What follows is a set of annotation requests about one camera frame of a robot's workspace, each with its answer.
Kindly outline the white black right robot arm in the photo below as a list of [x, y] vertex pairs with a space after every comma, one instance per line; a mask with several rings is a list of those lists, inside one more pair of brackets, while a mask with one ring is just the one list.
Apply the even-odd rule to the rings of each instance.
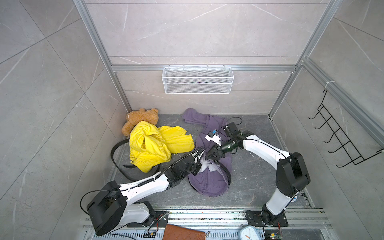
[[241, 132], [235, 123], [221, 129], [226, 134], [224, 139], [221, 139], [219, 130], [206, 135], [205, 139], [215, 145], [206, 153], [205, 159], [218, 164], [227, 153], [240, 148], [269, 163], [276, 170], [276, 190], [263, 205], [260, 217], [265, 226], [275, 225], [284, 215], [286, 207], [311, 182], [303, 156], [298, 152], [289, 153], [275, 148], [250, 131]]

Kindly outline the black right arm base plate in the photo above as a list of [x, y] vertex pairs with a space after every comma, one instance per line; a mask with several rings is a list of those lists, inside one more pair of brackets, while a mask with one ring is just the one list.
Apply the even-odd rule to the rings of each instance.
[[248, 225], [254, 227], [288, 227], [288, 220], [285, 211], [279, 215], [270, 215], [268, 211], [245, 211], [245, 218]]

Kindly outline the purple jacket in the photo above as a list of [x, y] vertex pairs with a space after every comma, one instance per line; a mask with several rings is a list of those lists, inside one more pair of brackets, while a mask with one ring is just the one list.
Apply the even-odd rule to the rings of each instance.
[[[195, 109], [187, 109], [183, 116], [183, 120], [186, 123], [202, 125], [204, 129], [198, 134], [196, 138], [196, 148], [203, 147], [205, 152], [201, 158], [202, 167], [197, 175], [190, 174], [188, 176], [191, 186], [199, 193], [208, 197], [218, 197], [228, 191], [228, 185], [225, 182], [223, 176], [218, 172], [216, 164], [211, 160], [206, 160], [206, 154], [216, 144], [214, 142], [207, 141], [205, 136], [213, 130], [220, 130], [221, 137], [225, 139], [227, 136], [221, 129], [228, 121], [225, 118], [201, 114]], [[226, 154], [225, 158], [220, 159], [220, 162], [225, 165], [228, 170], [232, 171], [232, 155]]]

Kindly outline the yellow trousers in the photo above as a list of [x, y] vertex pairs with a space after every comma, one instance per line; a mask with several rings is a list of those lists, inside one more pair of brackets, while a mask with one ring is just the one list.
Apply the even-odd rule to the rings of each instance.
[[187, 153], [195, 148], [192, 135], [181, 127], [160, 128], [141, 121], [131, 131], [130, 161], [144, 173], [154, 166], [169, 162], [172, 154]]

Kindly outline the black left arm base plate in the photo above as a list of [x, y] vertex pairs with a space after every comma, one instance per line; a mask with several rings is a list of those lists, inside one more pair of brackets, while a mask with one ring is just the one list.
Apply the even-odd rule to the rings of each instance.
[[127, 225], [128, 228], [163, 228], [168, 224], [169, 220], [169, 214], [168, 211], [158, 211], [154, 215], [151, 214], [147, 220], [145, 220], [143, 223], [129, 223]]

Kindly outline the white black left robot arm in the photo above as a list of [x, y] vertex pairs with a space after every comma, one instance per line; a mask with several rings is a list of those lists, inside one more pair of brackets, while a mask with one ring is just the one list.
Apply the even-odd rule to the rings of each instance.
[[121, 185], [111, 181], [96, 190], [97, 195], [83, 210], [89, 215], [96, 235], [106, 235], [117, 226], [131, 223], [150, 224], [155, 211], [148, 202], [141, 203], [140, 200], [179, 185], [189, 174], [197, 174], [204, 152], [203, 148], [198, 148], [145, 179]]

